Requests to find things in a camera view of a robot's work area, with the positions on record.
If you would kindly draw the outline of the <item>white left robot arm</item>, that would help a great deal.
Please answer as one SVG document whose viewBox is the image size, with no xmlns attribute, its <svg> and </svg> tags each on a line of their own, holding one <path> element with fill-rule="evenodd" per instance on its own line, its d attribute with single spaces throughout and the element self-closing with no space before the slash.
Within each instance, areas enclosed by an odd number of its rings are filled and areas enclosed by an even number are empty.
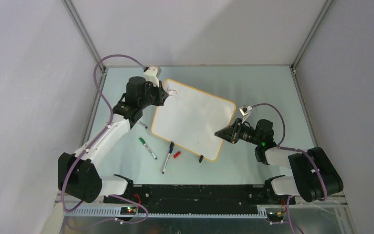
<svg viewBox="0 0 374 234">
<path fill-rule="evenodd" d="M 156 78 L 131 77 L 126 91 L 111 108 L 104 128 L 74 153 L 63 153 L 58 158 L 58 188 L 62 195 L 71 195 L 92 203 L 99 196 L 115 195 L 121 202 L 134 198 L 134 189 L 122 176 L 101 176 L 97 171 L 114 144 L 129 132 L 147 107 L 162 106 L 169 97 L 163 84 Z"/>
</svg>

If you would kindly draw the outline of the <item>black whiteboard marker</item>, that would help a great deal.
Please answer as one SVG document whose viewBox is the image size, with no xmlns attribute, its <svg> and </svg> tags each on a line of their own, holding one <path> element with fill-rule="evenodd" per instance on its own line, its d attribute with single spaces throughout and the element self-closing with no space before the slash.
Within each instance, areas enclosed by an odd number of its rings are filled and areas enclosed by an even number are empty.
<svg viewBox="0 0 374 234">
<path fill-rule="evenodd" d="M 146 124 L 144 124 L 143 122 L 141 122 L 141 121 L 138 121 L 137 123 L 139 123 L 141 126 L 143 126 L 145 129 L 147 129 L 148 127 L 147 127 L 147 125 Z"/>
</svg>

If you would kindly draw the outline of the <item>green whiteboard marker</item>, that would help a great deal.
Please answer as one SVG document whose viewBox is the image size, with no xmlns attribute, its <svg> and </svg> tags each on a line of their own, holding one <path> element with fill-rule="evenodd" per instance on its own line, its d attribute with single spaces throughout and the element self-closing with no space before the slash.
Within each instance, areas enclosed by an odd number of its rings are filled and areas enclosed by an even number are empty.
<svg viewBox="0 0 374 234">
<path fill-rule="evenodd" d="M 140 140 L 140 142 L 143 144 L 143 146 L 146 148 L 146 150 L 148 151 L 148 153 L 155 159 L 155 160 L 157 160 L 158 158 L 157 158 L 157 156 L 156 156 L 156 154 L 152 151 L 152 149 L 149 147 L 149 145 L 145 142 L 145 140 L 142 138 L 142 137 L 140 137 L 139 138 L 139 140 Z"/>
</svg>

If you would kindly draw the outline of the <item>red marker cap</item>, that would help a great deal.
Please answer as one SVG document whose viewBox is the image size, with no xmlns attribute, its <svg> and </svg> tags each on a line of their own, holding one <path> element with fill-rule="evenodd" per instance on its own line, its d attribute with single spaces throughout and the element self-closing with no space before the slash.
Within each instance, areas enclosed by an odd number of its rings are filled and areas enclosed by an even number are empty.
<svg viewBox="0 0 374 234">
<path fill-rule="evenodd" d="M 178 151 L 178 152 L 173 156 L 173 158 L 176 159 L 180 154 L 181 154 L 181 151 Z"/>
</svg>

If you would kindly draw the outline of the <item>orange framed whiteboard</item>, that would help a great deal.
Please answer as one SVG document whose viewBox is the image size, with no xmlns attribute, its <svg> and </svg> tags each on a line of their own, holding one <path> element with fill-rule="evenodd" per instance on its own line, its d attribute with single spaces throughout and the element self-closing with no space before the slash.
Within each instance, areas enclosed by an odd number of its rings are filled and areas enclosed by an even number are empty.
<svg viewBox="0 0 374 234">
<path fill-rule="evenodd" d="M 223 140 L 214 134 L 230 125 L 236 104 L 178 81 L 167 79 L 164 90 L 176 90 L 156 108 L 151 133 L 191 153 L 216 161 Z"/>
</svg>

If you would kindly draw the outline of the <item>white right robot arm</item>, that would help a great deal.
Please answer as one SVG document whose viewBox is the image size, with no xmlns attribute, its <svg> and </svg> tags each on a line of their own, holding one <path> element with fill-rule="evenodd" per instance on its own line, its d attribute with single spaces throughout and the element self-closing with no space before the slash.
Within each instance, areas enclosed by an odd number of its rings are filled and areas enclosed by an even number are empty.
<svg viewBox="0 0 374 234">
<path fill-rule="evenodd" d="M 251 127 L 237 118 L 214 135 L 232 144 L 239 140 L 254 144 L 257 162 L 291 170 L 290 176 L 268 179 L 270 187 L 265 188 L 263 194 L 268 203 L 278 203 L 283 195 L 300 196 L 306 202 L 325 200 L 344 189 L 340 175 L 322 148 L 301 150 L 278 146 L 274 141 L 273 123 L 269 120 L 261 119 Z"/>
</svg>

